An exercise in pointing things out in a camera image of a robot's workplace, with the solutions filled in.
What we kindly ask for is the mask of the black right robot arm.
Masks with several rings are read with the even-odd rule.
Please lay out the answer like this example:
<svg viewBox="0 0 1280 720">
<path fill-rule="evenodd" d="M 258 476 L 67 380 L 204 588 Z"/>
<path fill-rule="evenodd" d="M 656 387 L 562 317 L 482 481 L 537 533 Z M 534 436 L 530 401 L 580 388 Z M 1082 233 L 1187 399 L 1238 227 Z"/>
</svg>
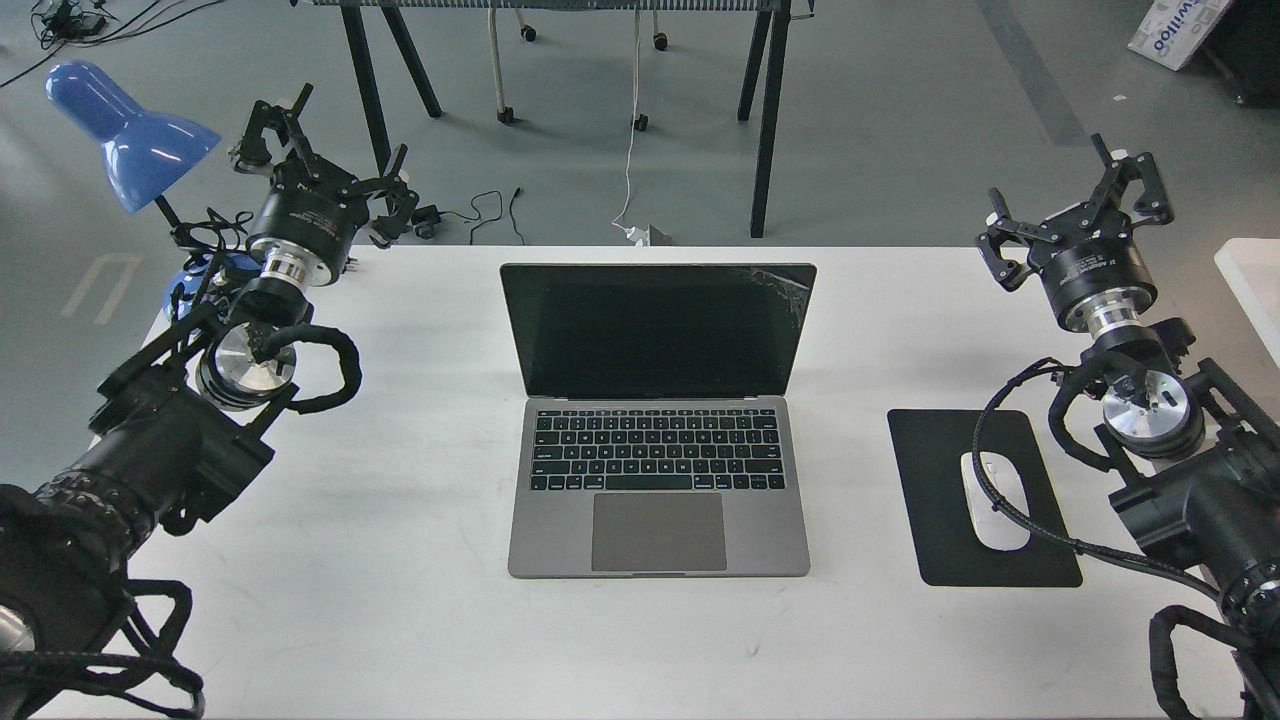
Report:
<svg viewBox="0 0 1280 720">
<path fill-rule="evenodd" d="M 1149 620 L 1149 674 L 1158 706 L 1189 719 L 1172 633 L 1179 626 L 1225 644 L 1242 675 L 1247 719 L 1279 715 L 1279 433 L 1277 423 L 1212 359 L 1187 374 L 1196 336 L 1179 316 L 1147 325 L 1158 296 L 1134 241 L 1143 225 L 1174 219 L 1151 152 L 1091 142 L 1103 174 L 1091 196 L 1029 223 L 998 190 L 975 246 L 1007 292 L 1037 277 L 1059 327 L 1092 343 L 1076 365 L 1044 357 L 1010 379 L 975 420 L 1015 388 L 1051 375 L 1059 389 L 1047 421 L 1060 448 L 1123 488 L 1110 505 L 1137 542 L 1126 552 L 1051 530 L 1018 510 L 977 460 L 972 469 L 992 509 L 1034 537 L 1074 553 L 1190 587 L 1217 606 L 1211 618 L 1181 605 Z"/>
</svg>

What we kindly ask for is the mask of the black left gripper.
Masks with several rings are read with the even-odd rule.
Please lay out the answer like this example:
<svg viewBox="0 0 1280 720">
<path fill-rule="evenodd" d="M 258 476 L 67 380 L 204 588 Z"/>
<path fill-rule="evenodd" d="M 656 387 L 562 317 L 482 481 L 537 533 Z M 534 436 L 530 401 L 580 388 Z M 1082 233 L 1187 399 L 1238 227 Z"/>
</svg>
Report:
<svg viewBox="0 0 1280 720">
<path fill-rule="evenodd" d="M 319 158 L 300 126 L 300 115 L 314 91 L 303 83 L 293 105 L 284 108 L 264 100 L 255 102 L 239 142 L 230 150 L 234 172 L 271 174 L 271 188 L 250 232 L 250 252 L 264 263 L 268 254 L 292 245 L 310 252 L 321 273 L 338 273 L 346 264 L 357 229 L 367 229 L 372 245 L 390 249 L 411 228 L 419 195 L 401 177 L 408 152 L 396 146 L 385 172 L 357 179 L 338 167 L 320 170 Z M 275 133 L 285 160 L 273 163 L 266 132 Z M 346 199 L 340 191 L 346 188 Z M 369 201 L 383 199 L 387 211 L 371 217 Z"/>
</svg>

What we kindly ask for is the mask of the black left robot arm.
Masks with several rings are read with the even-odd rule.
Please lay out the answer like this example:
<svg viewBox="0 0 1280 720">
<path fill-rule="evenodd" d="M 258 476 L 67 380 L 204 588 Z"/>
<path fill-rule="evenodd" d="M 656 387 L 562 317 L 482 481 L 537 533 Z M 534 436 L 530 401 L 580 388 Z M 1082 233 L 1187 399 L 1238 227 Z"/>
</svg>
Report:
<svg viewBox="0 0 1280 720">
<path fill-rule="evenodd" d="M 241 496 L 273 460 L 266 429 L 284 413 L 349 402 L 362 372 L 355 342 L 316 325 L 306 291 L 335 283 L 355 236 L 380 247 L 408 229 L 419 201 L 401 179 L 404 146 L 367 179 L 316 154 L 293 105 L 259 101 L 233 147 L 239 173 L 270 179 L 242 246 L 189 237 L 164 192 L 216 135 L 147 111 L 97 67 L 63 63 L 50 101 L 100 143 L 128 210 L 150 202 L 205 264 L 188 305 L 100 386 L 97 442 L 35 492 L 3 487 L 3 716 L 27 719 L 58 693 L 110 696 L 169 717 L 204 715 L 204 682 L 175 660 L 189 588 L 133 578 L 128 564 L 156 530 L 188 533 Z M 184 692 L 163 708 L 134 688 L 160 676 Z"/>
</svg>

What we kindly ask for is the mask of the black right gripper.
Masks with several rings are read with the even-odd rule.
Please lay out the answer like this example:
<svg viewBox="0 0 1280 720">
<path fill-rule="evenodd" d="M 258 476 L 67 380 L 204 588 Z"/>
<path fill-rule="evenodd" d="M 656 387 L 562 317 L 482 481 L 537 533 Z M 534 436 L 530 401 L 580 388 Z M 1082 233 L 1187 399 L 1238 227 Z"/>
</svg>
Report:
<svg viewBox="0 0 1280 720">
<path fill-rule="evenodd" d="M 1100 133 L 1091 136 L 1091 143 L 1103 163 L 1103 174 L 1082 209 L 1069 208 L 1050 217 L 1043 222 L 1046 227 L 1018 222 L 1004 195 L 992 187 L 992 213 L 975 246 L 1006 292 L 1039 274 L 1055 313 L 1073 313 L 1085 299 L 1111 290 L 1129 291 L 1137 311 L 1146 313 L 1158 291 L 1134 234 L 1144 225 L 1172 223 L 1172 205 L 1152 152 L 1115 152 Z M 1025 249 L 1027 259 L 1006 258 L 1005 246 Z"/>
</svg>

